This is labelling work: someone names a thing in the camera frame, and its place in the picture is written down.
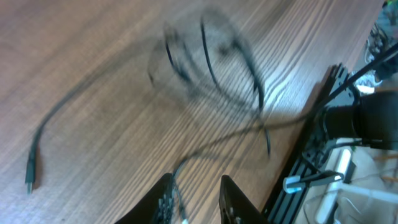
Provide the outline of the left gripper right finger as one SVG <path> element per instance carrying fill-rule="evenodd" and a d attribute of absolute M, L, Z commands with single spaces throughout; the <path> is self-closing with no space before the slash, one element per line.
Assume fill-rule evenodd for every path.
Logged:
<path fill-rule="evenodd" d="M 221 177 L 219 207 L 221 224 L 269 223 L 228 175 Z"/>

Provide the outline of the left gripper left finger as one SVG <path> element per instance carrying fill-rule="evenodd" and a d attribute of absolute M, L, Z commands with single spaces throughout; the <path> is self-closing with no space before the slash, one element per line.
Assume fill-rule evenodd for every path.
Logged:
<path fill-rule="evenodd" d="M 141 198 L 120 218 L 117 224 L 171 224 L 174 214 L 173 176 L 164 174 Z"/>

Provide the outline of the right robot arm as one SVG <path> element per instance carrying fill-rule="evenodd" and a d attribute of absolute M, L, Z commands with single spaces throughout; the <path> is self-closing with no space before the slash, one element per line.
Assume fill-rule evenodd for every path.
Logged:
<path fill-rule="evenodd" d="M 320 116 L 328 139 L 356 138 L 372 148 L 397 150 L 397 92 L 362 96 L 355 105 L 330 107 Z"/>

